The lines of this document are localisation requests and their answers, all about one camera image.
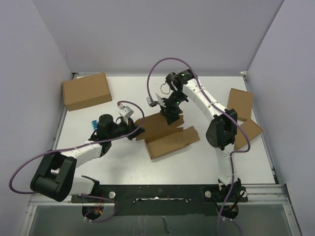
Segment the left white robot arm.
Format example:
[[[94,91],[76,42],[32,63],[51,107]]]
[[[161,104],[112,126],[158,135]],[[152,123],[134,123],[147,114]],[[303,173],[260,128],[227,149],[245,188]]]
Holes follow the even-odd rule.
[[[100,196],[99,181],[88,176],[75,176],[75,170],[90,160],[104,156],[112,146],[111,140],[126,137],[132,140],[145,132],[131,118],[119,117],[115,123],[109,114],[101,115],[97,129],[92,133],[84,147],[44,155],[30,184],[32,191],[57,202],[68,195],[83,195],[89,202]]]

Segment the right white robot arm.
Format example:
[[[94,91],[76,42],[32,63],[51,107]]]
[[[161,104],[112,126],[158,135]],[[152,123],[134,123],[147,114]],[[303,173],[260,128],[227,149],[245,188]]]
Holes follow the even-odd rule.
[[[215,148],[219,165],[219,195],[230,201],[237,194],[234,183],[237,181],[235,167],[230,154],[224,149],[235,142],[237,134],[237,113],[221,105],[207,89],[196,79],[190,69],[178,74],[172,72],[165,78],[171,94],[168,98],[160,98],[160,113],[171,125],[180,117],[179,105],[191,100],[200,109],[209,122],[206,131],[208,143]]]

